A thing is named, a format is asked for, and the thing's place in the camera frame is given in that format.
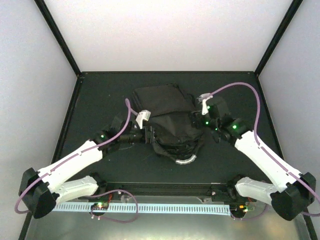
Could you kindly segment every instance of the metal floor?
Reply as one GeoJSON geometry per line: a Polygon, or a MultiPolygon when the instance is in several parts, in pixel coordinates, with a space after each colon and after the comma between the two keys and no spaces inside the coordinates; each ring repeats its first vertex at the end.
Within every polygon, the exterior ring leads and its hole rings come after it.
{"type": "MultiPolygon", "coordinates": [[[[150,198],[148,202],[199,203],[195,198],[150,198]]],[[[257,215],[264,205],[249,212],[257,215]]],[[[132,214],[109,213],[108,217],[128,220],[132,214]]],[[[51,212],[32,219],[26,240],[309,240],[304,219],[280,218],[273,210],[253,221],[229,216],[193,214],[143,214],[127,224],[91,219],[86,212],[51,212]]]]}

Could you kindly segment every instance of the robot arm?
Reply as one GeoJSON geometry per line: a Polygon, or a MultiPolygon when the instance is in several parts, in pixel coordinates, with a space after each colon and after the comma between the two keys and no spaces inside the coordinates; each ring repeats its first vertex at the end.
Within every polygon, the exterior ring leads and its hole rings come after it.
{"type": "Polygon", "coordinates": [[[290,221],[304,211],[314,201],[309,191],[288,173],[292,173],[313,190],[316,179],[309,172],[301,172],[281,159],[240,118],[232,118],[226,102],[221,97],[203,94],[200,96],[202,110],[191,114],[195,127],[209,127],[212,135],[229,142],[251,159],[270,179],[272,184],[239,179],[234,188],[242,197],[250,197],[272,205],[284,219],[290,221]]]}
{"type": "Polygon", "coordinates": [[[87,166],[100,161],[107,154],[117,151],[120,144],[149,143],[153,137],[152,129],[148,127],[141,129],[141,127],[143,121],[149,120],[150,112],[144,110],[138,116],[135,122],[139,127],[135,127],[130,121],[124,132],[108,144],[97,147],[114,137],[120,130],[119,126],[111,126],[107,130],[97,132],[93,139],[87,140],[77,150],[37,172],[33,168],[26,170],[22,175],[19,196],[40,178],[40,181],[22,198],[34,218],[44,217],[52,211],[56,204],[93,195],[99,188],[102,188],[105,182],[96,175],[66,181],[87,166]]]}

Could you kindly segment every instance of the white clip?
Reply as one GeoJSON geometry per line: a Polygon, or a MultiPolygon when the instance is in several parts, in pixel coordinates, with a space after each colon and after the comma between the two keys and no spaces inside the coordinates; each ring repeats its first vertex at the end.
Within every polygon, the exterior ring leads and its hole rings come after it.
{"type": "Polygon", "coordinates": [[[138,116],[136,116],[136,123],[138,124],[139,128],[142,129],[144,125],[144,121],[149,121],[151,112],[148,110],[142,110],[138,113],[138,116]]]}
{"type": "Polygon", "coordinates": [[[207,106],[207,101],[208,101],[209,99],[212,99],[213,96],[212,96],[212,95],[209,95],[209,96],[208,96],[208,94],[210,94],[210,93],[202,94],[202,95],[200,95],[200,97],[198,98],[199,100],[202,99],[202,112],[201,112],[202,115],[206,115],[207,113],[209,113],[209,111],[208,111],[208,106],[207,106]]]}

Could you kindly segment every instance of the white wall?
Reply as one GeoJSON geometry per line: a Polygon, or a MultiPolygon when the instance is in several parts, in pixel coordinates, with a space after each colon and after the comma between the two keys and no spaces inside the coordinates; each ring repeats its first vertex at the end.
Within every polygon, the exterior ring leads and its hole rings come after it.
{"type": "MultiPolygon", "coordinates": [[[[320,194],[320,2],[305,0],[260,80],[285,159],[317,178],[320,194]]],[[[319,213],[318,203],[309,207],[319,213]]],[[[320,237],[320,218],[312,219],[320,237]]]]}
{"type": "Polygon", "coordinates": [[[76,76],[33,0],[0,5],[0,239],[15,240],[22,174],[52,159],[76,76]]]}
{"type": "Polygon", "coordinates": [[[254,71],[292,0],[46,0],[82,71],[254,71]]]}

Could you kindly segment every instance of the black metal pole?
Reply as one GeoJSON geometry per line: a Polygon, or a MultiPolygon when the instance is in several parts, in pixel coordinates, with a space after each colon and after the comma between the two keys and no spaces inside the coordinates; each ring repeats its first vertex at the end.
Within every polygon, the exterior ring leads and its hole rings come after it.
{"type": "Polygon", "coordinates": [[[66,41],[64,40],[54,18],[52,17],[46,3],[44,0],[34,0],[36,5],[38,6],[40,12],[42,13],[46,23],[48,24],[49,28],[51,29],[55,39],[57,40],[58,44],[60,45],[64,55],[66,56],[66,59],[69,61],[75,75],[80,76],[81,71],[74,59],[74,57],[72,56],[66,41]]]}
{"type": "Polygon", "coordinates": [[[290,24],[291,20],[294,18],[298,8],[300,7],[303,0],[293,0],[290,7],[288,8],[284,18],[282,19],[278,29],[276,30],[269,46],[267,47],[263,57],[261,58],[258,67],[254,71],[256,76],[259,76],[264,69],[265,65],[267,64],[269,58],[271,57],[272,53],[274,52],[277,44],[279,43],[281,37],[285,33],[288,25],[290,24]]]}
{"type": "Polygon", "coordinates": [[[63,121],[60,136],[59,136],[58,142],[55,147],[55,151],[54,151],[52,162],[51,162],[52,164],[55,163],[56,161],[58,161],[61,157],[61,152],[62,152],[63,146],[65,144],[65,140],[66,140],[66,136],[68,133],[71,117],[72,117],[74,110],[75,110],[75,106],[76,106],[76,102],[79,97],[82,82],[83,82],[83,77],[78,76],[76,83],[75,83],[75,86],[74,86],[74,89],[73,89],[73,93],[71,96],[71,100],[70,100],[68,109],[66,111],[66,115],[65,115],[65,118],[63,121]]]}

